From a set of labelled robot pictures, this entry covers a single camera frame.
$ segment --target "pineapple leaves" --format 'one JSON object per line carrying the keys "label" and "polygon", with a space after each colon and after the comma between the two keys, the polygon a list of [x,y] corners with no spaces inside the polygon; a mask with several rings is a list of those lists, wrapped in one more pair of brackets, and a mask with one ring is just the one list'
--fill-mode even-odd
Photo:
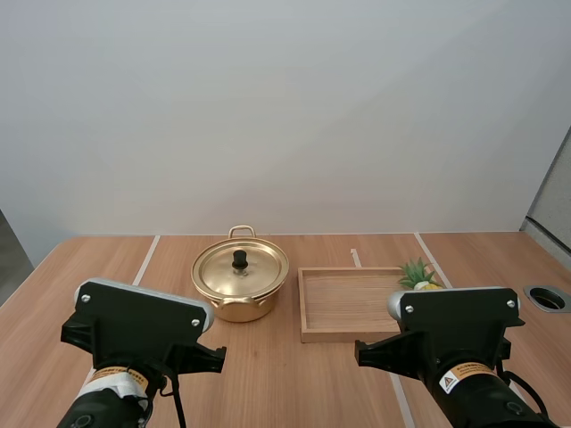
{"label": "pineapple leaves", "polygon": [[410,260],[408,263],[405,263],[404,266],[400,266],[405,277],[399,281],[399,284],[409,288],[414,288],[416,284],[425,281],[431,284],[440,285],[433,280],[434,271],[426,272],[427,266],[429,265],[425,263],[421,257],[418,258],[418,261]]}

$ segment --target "pineapple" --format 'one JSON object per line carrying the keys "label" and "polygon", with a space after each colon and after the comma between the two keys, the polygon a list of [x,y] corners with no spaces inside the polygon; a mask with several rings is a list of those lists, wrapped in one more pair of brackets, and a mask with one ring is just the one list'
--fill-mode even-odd
{"label": "pineapple", "polygon": [[399,281],[399,284],[414,290],[439,290],[443,288],[432,279],[434,272],[426,272],[426,266],[428,265],[422,261],[422,258],[419,258],[418,262],[411,260],[410,263],[400,266],[406,276]]}

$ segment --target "wooden tray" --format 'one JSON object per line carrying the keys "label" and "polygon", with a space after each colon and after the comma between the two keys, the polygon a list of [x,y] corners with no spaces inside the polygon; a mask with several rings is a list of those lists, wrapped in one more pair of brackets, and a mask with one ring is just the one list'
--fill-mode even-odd
{"label": "wooden tray", "polygon": [[386,300],[402,290],[399,267],[299,269],[302,342],[378,342],[400,332]]}

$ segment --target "gold pot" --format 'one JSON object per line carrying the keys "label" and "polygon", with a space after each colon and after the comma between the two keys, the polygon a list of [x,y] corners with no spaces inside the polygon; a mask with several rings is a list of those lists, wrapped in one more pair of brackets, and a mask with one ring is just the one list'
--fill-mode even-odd
{"label": "gold pot", "polygon": [[[252,236],[234,237],[241,229],[249,230]],[[274,308],[288,270],[287,257],[277,245],[257,238],[250,226],[236,226],[230,229],[227,240],[198,256],[192,278],[217,317],[244,323]]]}

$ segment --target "warning label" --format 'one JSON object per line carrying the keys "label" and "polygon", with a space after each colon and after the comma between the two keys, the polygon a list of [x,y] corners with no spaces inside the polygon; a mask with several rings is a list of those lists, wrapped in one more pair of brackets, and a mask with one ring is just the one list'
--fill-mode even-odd
{"label": "warning label", "polygon": [[[115,375],[117,373],[125,373],[126,371],[127,371],[127,368],[121,367],[121,366],[112,366],[112,367],[102,368],[101,370],[97,370],[95,373],[93,373],[93,376],[91,377],[91,379],[89,379],[89,381],[90,382],[96,381],[97,379],[101,379],[102,377],[109,376],[109,375]],[[139,372],[136,372],[133,369],[129,369],[128,373],[131,376],[133,376],[135,381],[141,386],[141,388],[143,388],[143,391],[146,390],[146,387],[149,384],[149,382],[146,380],[146,378],[142,374],[140,374]]]}
{"label": "warning label", "polygon": [[462,363],[451,368],[444,374],[439,384],[444,392],[450,394],[454,387],[462,380],[473,375],[492,375],[496,374],[493,370],[480,363]]}

